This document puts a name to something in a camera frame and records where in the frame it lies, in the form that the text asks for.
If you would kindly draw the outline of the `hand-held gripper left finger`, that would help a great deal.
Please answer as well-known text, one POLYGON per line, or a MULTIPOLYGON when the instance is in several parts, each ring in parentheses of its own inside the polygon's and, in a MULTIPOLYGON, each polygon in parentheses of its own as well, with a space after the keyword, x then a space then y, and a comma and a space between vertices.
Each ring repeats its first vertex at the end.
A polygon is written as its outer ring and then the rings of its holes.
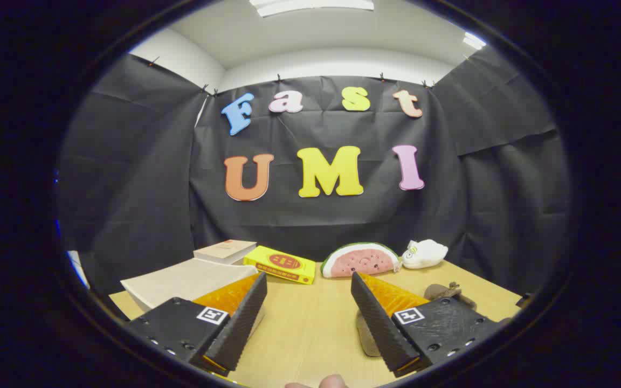
POLYGON ((127 328, 170 357, 226 377, 237 368, 267 293, 266 274, 258 272, 193 301, 171 297, 127 328))

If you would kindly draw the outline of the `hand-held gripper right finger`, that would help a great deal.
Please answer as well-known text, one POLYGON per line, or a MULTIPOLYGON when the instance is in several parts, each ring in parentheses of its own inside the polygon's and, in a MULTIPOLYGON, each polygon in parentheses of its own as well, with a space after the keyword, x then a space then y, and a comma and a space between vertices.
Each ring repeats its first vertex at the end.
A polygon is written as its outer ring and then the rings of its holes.
POLYGON ((458 285, 431 285, 419 297, 376 277, 354 273, 351 294, 390 372, 402 377, 478 346, 509 319, 475 311, 458 285))

